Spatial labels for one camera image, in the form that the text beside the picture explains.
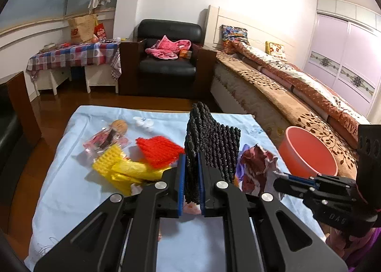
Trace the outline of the right hand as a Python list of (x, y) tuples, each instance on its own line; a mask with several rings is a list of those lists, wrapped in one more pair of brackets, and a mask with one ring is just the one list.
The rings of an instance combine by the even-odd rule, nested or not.
[(371, 228), (361, 238), (355, 236), (346, 238), (341, 231), (331, 227), (326, 244), (346, 262), (348, 271), (354, 271), (378, 240), (380, 240), (380, 228)]

